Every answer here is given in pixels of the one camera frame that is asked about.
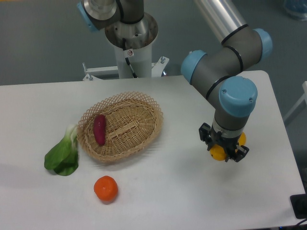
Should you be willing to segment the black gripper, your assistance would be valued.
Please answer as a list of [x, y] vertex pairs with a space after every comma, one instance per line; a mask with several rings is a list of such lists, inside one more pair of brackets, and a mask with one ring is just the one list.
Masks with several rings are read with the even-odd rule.
[[200, 140], [206, 143], [207, 150], [211, 151], [219, 146], [226, 155], [225, 162], [229, 160], [239, 162], [249, 152], [248, 147], [239, 143], [242, 134], [243, 129], [227, 130], [219, 126], [211, 127], [207, 123], [203, 123], [199, 128]]

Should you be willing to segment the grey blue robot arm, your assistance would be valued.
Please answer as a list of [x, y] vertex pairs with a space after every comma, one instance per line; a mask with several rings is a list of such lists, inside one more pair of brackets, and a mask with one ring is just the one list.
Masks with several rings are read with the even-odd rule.
[[[222, 49], [213, 55], [192, 51], [181, 74], [215, 109], [213, 123], [199, 129], [201, 140], [208, 149], [221, 147], [226, 160], [239, 162], [249, 151], [239, 139], [258, 96], [256, 85], [240, 74], [271, 54], [272, 39], [262, 29], [251, 29], [230, 0], [198, 0], [196, 5]], [[118, 54], [120, 78], [153, 75], [152, 56], [144, 49], [158, 28], [142, 0], [82, 0], [77, 7], [91, 31], [105, 31]]]

